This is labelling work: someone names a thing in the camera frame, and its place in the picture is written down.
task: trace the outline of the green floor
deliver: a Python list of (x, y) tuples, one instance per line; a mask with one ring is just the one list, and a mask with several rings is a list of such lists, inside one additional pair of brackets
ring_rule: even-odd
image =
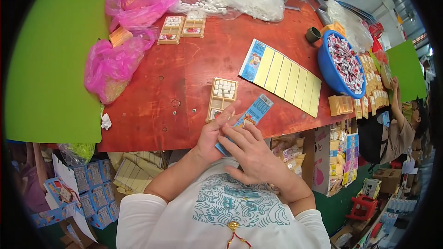
[[(357, 192), (362, 189), (365, 178), (371, 178), (371, 175), (368, 173), (369, 167), (369, 164), (359, 167), (357, 179), (332, 197), (328, 198), (323, 194), (314, 192), (317, 209), (322, 213), (323, 223), (329, 235), (344, 224), (345, 214), (348, 214), (352, 208), (351, 197), (356, 196)], [(40, 231), (53, 248), (64, 248), (60, 241), (64, 233), (58, 224), (41, 228)], [(94, 228), (94, 231), (100, 243), (108, 246), (110, 249), (116, 247), (117, 222), (110, 224), (104, 230)]]

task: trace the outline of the red string necklace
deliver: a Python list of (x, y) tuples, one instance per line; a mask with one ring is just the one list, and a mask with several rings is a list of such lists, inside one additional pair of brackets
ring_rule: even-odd
[(246, 243), (249, 246), (249, 249), (252, 249), (252, 245), (246, 241), (244, 238), (239, 237), (236, 233), (235, 230), (238, 228), (238, 223), (235, 221), (229, 222), (228, 223), (228, 228), (230, 228), (232, 230), (232, 236), (231, 239), (228, 241), (228, 245), (226, 246), (226, 249), (229, 249), (229, 245), (231, 244), (232, 240), (234, 239), (234, 237), (237, 237), (240, 241)]

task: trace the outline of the blue plastic basin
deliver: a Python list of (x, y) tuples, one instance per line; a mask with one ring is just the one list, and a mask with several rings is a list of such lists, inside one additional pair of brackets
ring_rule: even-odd
[(356, 56), (358, 63), (360, 64), (360, 72), (363, 73), (363, 88), (362, 93), (359, 95), (355, 94), (353, 91), (351, 91), (348, 86), (346, 86), (345, 82), (341, 78), (340, 74), (338, 73), (337, 69), (335, 68), (335, 64), (332, 61), (331, 54), (329, 53), (328, 49), (328, 37), (334, 34), (335, 37), (339, 39), (345, 39), (345, 37), (341, 36), (340, 33), (328, 30), (323, 35), (323, 43), (320, 49), (318, 50), (318, 66), (320, 67), (320, 71), (322, 72), (323, 78), (325, 79), (326, 83), (336, 92), (340, 93), (341, 95), (349, 95), (350, 97), (354, 99), (360, 99), (365, 95), (366, 92), (366, 77), (364, 75), (362, 62), (360, 61), (360, 58)]

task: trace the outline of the purple clothing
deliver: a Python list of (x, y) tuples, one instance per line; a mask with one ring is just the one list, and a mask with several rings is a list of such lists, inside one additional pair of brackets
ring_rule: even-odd
[[(54, 178), (54, 170), (52, 163), (45, 162), (46, 173), (49, 178)], [(23, 200), (25, 204), (30, 208), (32, 213), (40, 213), (50, 210), (48, 203), (46, 202), (46, 192), (42, 190), (39, 177), (37, 176), (37, 167), (29, 167), (28, 164), (22, 169), (21, 177), (27, 177), (27, 185), (23, 194)]]

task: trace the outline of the white t-shirt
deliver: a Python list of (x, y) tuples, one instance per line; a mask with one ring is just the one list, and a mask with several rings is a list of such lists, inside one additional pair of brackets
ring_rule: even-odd
[[(126, 196), (120, 204), (117, 248), (226, 249), (235, 233), (260, 248), (328, 248), (329, 236), (318, 210), (295, 218), (268, 185), (244, 185), (223, 167), (238, 166), (230, 158), (211, 165), (176, 199), (166, 202), (150, 194)], [(230, 249), (248, 249), (234, 238)]]

